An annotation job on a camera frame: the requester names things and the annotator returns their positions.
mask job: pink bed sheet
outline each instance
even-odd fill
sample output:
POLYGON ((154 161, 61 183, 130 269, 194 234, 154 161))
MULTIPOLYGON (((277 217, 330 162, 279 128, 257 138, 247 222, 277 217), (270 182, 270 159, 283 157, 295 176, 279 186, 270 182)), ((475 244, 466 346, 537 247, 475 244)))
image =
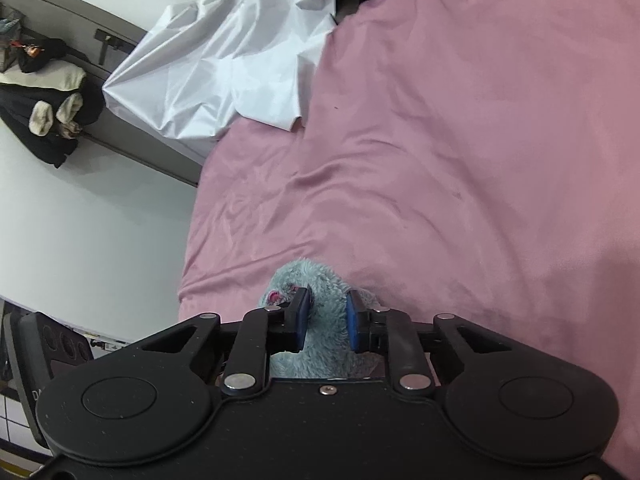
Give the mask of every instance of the pink bed sheet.
POLYGON ((237 121, 204 167, 180 316, 308 257, 415 320, 454 312, 597 373, 640 478, 640 0, 373 0, 305 130, 237 121))

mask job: plush toy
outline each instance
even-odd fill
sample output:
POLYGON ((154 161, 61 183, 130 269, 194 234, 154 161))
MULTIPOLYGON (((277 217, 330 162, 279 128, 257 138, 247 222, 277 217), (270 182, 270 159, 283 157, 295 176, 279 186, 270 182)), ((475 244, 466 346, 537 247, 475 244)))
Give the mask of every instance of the plush toy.
MULTIPOLYGON (((295 260, 276 271, 267 293, 258 305, 263 308, 291 301, 300 287, 311 289, 305 347, 297 354, 281 352, 271 356, 271 376, 301 379, 357 378, 368 376, 380 362, 375 354, 355 354, 349 346, 346 321, 346 293, 352 287, 329 267, 311 260, 295 260)), ((376 297, 359 289, 367 307, 376 297)))

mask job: circular cap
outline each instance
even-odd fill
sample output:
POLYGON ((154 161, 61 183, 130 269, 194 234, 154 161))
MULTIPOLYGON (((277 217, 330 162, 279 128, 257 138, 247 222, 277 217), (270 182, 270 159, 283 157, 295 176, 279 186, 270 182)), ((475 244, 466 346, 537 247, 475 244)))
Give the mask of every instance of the circular cap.
POLYGON ((36 404, 43 436, 61 454, 100 466, 144 463, 207 422, 209 389, 176 354, 114 352, 51 381, 36 404))
POLYGON ((66 356, 70 359, 75 359, 76 347, 74 346, 74 342, 71 341, 71 338, 67 334, 62 333, 60 335, 60 341, 62 341, 62 349, 65 351, 66 356))
POLYGON ((100 418, 130 418, 151 408, 157 396, 156 389, 146 381, 114 377, 89 386, 82 405, 100 418))
POLYGON ((407 374, 400 378, 400 386, 405 390, 423 390, 431 386, 431 379, 422 374, 407 374))
POLYGON ((232 390, 246 390, 255 384, 255 377, 249 374, 231 374, 225 378, 225 386, 232 390))
POLYGON ((44 342, 49 348, 54 351, 58 348, 58 343, 56 343, 56 338, 53 335, 53 330, 49 325, 45 325, 45 327, 42 329, 42 336, 44 338, 44 342))
POLYGON ((78 352, 80 354, 80 358, 82 359, 82 361, 88 361, 89 360, 89 351, 87 350, 86 346, 84 346, 84 344, 82 343, 78 343, 78 352))
POLYGON ((511 413, 526 418, 554 418, 574 402, 571 390, 546 377, 520 377, 500 388, 500 402, 511 413))
POLYGON ((448 384, 445 409, 491 455, 545 465, 603 449, 618 420, 603 380, 528 348, 473 355, 448 384))
POLYGON ((320 386, 320 393, 323 395, 335 395, 338 393, 338 388, 330 384, 326 384, 325 386, 320 386))

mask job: pink nose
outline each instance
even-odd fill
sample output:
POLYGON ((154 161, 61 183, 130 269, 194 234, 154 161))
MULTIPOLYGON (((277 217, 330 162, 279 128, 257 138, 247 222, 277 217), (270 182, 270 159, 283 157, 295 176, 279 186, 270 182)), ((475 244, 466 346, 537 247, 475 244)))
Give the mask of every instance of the pink nose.
POLYGON ((276 304, 280 301, 280 293, 277 290, 272 290, 267 296, 267 303, 270 305, 276 304))

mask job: white cloth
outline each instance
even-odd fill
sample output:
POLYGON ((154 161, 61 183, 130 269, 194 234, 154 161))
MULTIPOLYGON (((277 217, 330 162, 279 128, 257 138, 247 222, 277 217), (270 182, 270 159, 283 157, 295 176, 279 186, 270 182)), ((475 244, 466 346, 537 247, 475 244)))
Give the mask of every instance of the white cloth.
POLYGON ((25 74, 18 64, 0 73, 0 84, 29 86, 33 88, 55 88, 77 90, 84 81, 84 69, 62 59, 52 59, 37 72, 25 74))
POLYGON ((78 92, 71 94, 62 101, 60 108, 58 108, 58 111, 56 112, 56 119, 61 123, 71 122, 80 111, 80 108, 82 108, 82 104, 84 104, 82 94, 79 94, 78 92))
POLYGON ((169 6, 106 81, 107 107, 199 163, 238 115, 289 130, 334 13, 335 0, 169 6))
POLYGON ((53 126, 53 108, 46 101, 38 101, 31 111, 29 130, 32 134, 44 137, 53 126))

